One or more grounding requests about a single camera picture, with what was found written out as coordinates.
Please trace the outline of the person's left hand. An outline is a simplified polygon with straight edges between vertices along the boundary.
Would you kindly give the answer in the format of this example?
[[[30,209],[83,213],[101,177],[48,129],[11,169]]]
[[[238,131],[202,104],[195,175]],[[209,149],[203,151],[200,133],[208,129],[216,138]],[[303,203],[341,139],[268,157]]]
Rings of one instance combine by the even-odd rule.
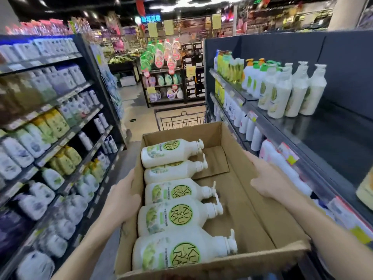
[[[105,231],[113,232],[124,221],[130,219],[141,205],[137,193],[109,193],[99,216],[99,224]]]

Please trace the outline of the person's right hand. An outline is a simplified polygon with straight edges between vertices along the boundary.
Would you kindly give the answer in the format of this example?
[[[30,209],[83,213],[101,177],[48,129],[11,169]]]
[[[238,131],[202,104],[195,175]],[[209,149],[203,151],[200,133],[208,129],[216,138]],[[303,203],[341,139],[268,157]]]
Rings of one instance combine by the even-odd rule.
[[[249,151],[244,150],[243,152],[254,165],[257,171],[257,177],[262,177],[264,179],[264,190],[258,192],[263,196],[272,198],[282,205],[285,205],[288,194],[291,194],[292,190],[285,177],[275,169],[274,165],[258,158]]]

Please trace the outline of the brown cardboard box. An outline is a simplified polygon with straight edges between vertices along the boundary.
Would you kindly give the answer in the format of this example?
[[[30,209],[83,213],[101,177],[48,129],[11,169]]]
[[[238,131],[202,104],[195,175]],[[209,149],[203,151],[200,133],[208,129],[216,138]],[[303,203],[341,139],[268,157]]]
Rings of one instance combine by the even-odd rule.
[[[208,169],[193,178],[203,186],[216,181],[218,197],[227,210],[207,221],[203,229],[212,236],[227,235],[234,229],[238,254],[178,268],[134,270],[132,251],[138,238],[134,216],[121,228],[114,265],[117,280],[238,280],[283,271],[310,250],[309,237],[290,213],[252,188],[250,181],[257,171],[224,123],[144,134],[140,149],[175,139],[203,141]]]

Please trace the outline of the person's left forearm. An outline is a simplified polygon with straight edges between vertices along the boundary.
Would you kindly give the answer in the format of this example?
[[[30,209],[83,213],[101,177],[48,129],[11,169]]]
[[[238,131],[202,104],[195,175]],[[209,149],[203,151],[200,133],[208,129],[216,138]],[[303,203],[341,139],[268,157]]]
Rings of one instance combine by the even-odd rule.
[[[108,240],[122,223],[98,218],[51,280],[90,280]]]

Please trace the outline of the row of plain white bottles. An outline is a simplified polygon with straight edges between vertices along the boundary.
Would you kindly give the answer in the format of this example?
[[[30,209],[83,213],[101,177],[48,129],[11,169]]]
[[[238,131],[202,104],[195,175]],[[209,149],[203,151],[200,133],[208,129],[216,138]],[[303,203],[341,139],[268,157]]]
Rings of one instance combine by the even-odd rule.
[[[252,148],[252,136],[247,133],[249,126],[248,113],[241,110],[233,96],[225,91],[222,84],[215,80],[214,91],[210,93],[213,101],[211,121],[223,122],[229,129],[231,136],[244,150],[258,156],[259,150]]]

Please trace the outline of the pile of white refill pouches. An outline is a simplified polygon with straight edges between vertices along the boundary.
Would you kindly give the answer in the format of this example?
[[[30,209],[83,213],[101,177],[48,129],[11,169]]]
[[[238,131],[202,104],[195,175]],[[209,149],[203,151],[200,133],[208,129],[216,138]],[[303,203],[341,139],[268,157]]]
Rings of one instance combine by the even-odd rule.
[[[83,206],[82,213],[75,214],[75,208],[69,210],[68,197],[58,196],[48,207],[45,215],[30,231],[25,241],[17,248],[8,263],[0,267],[0,280],[50,280],[53,274],[63,265],[80,244],[87,233],[89,226],[93,224],[100,214],[106,196],[109,192],[110,173],[118,160],[118,153],[123,150],[120,147],[117,153],[110,154],[109,167],[106,169],[103,180],[93,199]],[[68,231],[68,226],[63,222],[68,217],[77,218],[79,222],[73,229],[69,239],[63,239],[62,233]],[[52,237],[58,235],[67,245],[51,246]]]

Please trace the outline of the row of detergent jugs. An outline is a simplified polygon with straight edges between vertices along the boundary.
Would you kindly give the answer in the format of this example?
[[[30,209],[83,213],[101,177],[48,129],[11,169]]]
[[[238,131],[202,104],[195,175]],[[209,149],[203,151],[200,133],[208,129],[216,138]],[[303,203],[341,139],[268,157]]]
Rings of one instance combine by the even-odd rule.
[[[149,77],[143,77],[142,81],[147,100],[150,103],[184,98],[182,77],[179,72],[173,75],[157,73]]]

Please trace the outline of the row of yellow green pouches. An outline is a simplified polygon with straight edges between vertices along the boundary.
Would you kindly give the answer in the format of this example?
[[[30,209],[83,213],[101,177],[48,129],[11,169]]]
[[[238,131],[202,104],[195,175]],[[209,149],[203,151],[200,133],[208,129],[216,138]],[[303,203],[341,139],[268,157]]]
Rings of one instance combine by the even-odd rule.
[[[56,143],[70,130],[67,121],[56,108],[36,117],[31,123],[39,128],[43,140],[48,144]]]

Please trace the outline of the dark metal shelving unit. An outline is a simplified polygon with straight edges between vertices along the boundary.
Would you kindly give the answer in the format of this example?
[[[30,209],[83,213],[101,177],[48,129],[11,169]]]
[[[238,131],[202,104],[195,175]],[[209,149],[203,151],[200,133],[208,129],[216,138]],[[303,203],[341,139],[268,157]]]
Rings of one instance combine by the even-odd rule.
[[[88,81],[87,84],[68,92],[67,94],[45,101],[35,111],[1,124],[0,129],[6,132],[14,131],[31,123],[33,119],[56,108],[66,98],[75,92],[81,93],[93,89],[101,103],[109,122],[114,126],[112,135],[117,146],[123,146],[123,138],[118,130],[118,119],[111,108],[109,95],[103,86],[103,80],[96,61],[93,59],[91,47],[81,35],[66,35],[72,37],[79,52],[65,56],[42,57],[37,60],[23,61],[14,64],[0,64],[0,76],[28,72],[48,66],[65,66],[77,64]],[[17,248],[25,241],[35,224],[43,218],[48,207],[58,196],[68,197],[67,208],[75,208],[75,214],[84,211],[93,199],[109,167],[109,155],[101,149],[93,149],[86,153],[78,153],[76,146],[68,143],[66,135],[36,159],[29,167],[23,169],[16,179],[6,182],[0,177],[0,267],[8,263]],[[79,220],[68,217],[63,226],[68,231],[62,233],[63,239],[72,236],[73,229]],[[67,245],[58,235],[52,237],[47,247]]]

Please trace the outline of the row of white purple pouches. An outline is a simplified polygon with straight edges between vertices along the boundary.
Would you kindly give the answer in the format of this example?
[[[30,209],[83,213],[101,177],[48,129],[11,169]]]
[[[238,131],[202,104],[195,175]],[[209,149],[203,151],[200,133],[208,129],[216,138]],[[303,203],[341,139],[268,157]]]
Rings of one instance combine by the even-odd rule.
[[[16,179],[50,147],[49,137],[35,123],[11,132],[0,129],[0,177],[6,182]]]

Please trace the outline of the row of yellow green bottles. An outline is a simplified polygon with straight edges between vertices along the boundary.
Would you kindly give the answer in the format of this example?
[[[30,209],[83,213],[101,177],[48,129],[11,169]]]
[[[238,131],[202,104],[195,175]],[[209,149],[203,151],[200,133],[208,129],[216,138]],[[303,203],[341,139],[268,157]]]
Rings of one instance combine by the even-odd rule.
[[[232,51],[217,50],[213,69],[228,82],[241,84],[244,79],[244,64],[244,59],[233,58]]]

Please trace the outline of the row of pale blue bottles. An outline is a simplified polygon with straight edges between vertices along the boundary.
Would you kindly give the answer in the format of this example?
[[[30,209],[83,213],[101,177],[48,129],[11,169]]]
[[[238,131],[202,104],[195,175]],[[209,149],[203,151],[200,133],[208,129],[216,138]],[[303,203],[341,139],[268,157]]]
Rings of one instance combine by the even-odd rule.
[[[88,83],[77,64],[48,66],[26,72],[29,82],[44,101],[59,98]]]

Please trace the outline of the row of white blue packs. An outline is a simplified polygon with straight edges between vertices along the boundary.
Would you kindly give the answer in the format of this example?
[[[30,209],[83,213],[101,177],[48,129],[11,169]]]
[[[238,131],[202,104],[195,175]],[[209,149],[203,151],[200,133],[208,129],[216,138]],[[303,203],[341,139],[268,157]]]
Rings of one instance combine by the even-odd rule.
[[[72,37],[0,35],[0,64],[14,64],[42,57],[78,53]]]

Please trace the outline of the row of pink cap bottles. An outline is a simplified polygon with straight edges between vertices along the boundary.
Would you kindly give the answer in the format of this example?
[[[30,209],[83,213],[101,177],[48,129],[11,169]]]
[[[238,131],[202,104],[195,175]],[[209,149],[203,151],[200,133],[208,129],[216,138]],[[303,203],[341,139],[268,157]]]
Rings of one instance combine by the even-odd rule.
[[[51,18],[21,22],[18,25],[5,26],[5,31],[8,35],[66,36],[91,33],[92,29],[86,18],[72,17],[68,21]]]

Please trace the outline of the white pillar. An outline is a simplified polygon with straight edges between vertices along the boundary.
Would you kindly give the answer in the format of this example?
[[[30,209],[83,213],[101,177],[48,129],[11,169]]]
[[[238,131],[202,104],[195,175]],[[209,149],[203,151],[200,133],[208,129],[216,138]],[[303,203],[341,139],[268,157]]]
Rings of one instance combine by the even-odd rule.
[[[369,0],[337,0],[328,31],[344,31],[356,28]]]

